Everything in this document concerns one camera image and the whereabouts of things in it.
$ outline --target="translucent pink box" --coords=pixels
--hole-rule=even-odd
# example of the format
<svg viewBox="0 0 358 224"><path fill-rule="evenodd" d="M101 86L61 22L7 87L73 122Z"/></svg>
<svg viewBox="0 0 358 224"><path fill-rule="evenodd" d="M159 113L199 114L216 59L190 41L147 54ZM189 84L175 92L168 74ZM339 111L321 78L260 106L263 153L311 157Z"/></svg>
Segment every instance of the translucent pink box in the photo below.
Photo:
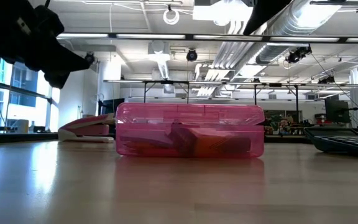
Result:
<svg viewBox="0 0 358 224"><path fill-rule="evenodd" d="M116 149L142 157L259 157L264 120L263 109L254 105L122 103Z"/></svg>

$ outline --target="ceiling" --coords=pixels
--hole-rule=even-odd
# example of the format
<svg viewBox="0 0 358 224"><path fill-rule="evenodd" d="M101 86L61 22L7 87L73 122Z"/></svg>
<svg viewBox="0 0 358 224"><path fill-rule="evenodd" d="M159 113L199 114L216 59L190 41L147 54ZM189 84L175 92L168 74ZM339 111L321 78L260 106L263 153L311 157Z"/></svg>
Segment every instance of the ceiling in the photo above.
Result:
<svg viewBox="0 0 358 224"><path fill-rule="evenodd" d="M43 4L44 0L33 0L33 5ZM180 9L192 10L193 0L182 0ZM138 5L130 5L135 9L141 9ZM219 27L212 21L194 21L191 15L180 13L180 20L171 26L166 24L162 17L164 11L142 11L127 9L117 5L84 4L82 2L61 2L52 0L49 8L56 12L66 32L153 32L153 33L182 33L182 34L225 34L228 26ZM146 5L146 9L165 9L166 6ZM330 20L317 29L313 35L358 35L358 14L354 12L337 12ZM157 63L147 60L147 50L150 41L145 40L84 40L72 39L63 41L66 47L73 45L115 45L122 53L127 66L122 67L125 76L131 78L144 78L151 75L152 70L157 69ZM221 42L186 42L171 41L171 60L167 62L170 70L194 71L197 63L213 61ZM195 48L198 53L197 62L187 62L186 53L189 48ZM324 69L336 68L337 82L348 81L348 68L357 65L358 45L350 44L312 44L313 54ZM96 52L100 60L109 60L109 52ZM276 65L268 66L260 77L262 82L307 82L310 77L321 73L323 70L313 57L304 58L301 63L293 65L290 69L283 62L283 58L275 62Z"/></svg>

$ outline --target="security camera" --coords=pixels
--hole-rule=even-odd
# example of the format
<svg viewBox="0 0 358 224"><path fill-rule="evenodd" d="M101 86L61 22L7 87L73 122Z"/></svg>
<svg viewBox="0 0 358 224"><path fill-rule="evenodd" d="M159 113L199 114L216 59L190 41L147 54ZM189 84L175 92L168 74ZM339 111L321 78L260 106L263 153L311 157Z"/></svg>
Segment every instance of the security camera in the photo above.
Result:
<svg viewBox="0 0 358 224"><path fill-rule="evenodd" d="M186 59L188 62L194 62L197 60L197 53L195 49L190 49L187 53Z"/></svg>
<svg viewBox="0 0 358 224"><path fill-rule="evenodd" d="M92 65L93 62L95 61L94 59L94 52L87 52L84 59L90 64Z"/></svg>

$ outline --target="wooden table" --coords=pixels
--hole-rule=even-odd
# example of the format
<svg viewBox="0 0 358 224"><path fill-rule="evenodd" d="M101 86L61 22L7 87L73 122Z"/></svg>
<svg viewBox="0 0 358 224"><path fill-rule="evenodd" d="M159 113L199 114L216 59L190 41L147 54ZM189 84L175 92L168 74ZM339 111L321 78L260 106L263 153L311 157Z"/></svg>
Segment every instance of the wooden table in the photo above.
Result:
<svg viewBox="0 0 358 224"><path fill-rule="evenodd" d="M358 158L265 150L170 159L120 157L112 144L0 145L0 223L358 224Z"/></svg>

